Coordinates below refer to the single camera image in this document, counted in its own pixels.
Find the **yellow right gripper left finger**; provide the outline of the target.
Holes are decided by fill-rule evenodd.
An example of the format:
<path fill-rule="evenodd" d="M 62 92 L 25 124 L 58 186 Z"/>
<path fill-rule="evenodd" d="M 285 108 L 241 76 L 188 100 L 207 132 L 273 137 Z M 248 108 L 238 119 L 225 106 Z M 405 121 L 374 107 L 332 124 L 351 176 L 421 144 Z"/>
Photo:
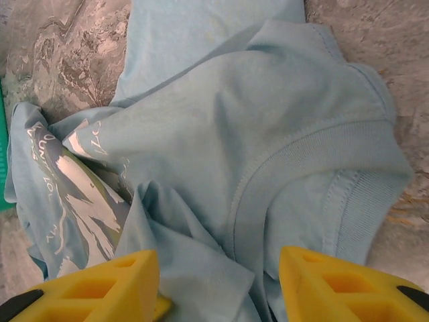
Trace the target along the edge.
<path fill-rule="evenodd" d="M 1 305 L 2 321 L 160 321 L 171 301 L 158 293 L 153 250 L 135 252 L 47 282 Z"/>

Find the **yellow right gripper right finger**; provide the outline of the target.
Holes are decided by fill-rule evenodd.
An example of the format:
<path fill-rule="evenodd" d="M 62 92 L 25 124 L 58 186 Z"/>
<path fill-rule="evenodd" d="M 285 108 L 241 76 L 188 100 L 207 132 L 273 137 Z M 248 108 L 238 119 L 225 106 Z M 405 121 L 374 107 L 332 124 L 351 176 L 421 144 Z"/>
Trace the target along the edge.
<path fill-rule="evenodd" d="M 428 294 L 403 278 L 285 246 L 280 284 L 288 321 L 427 321 Z"/>

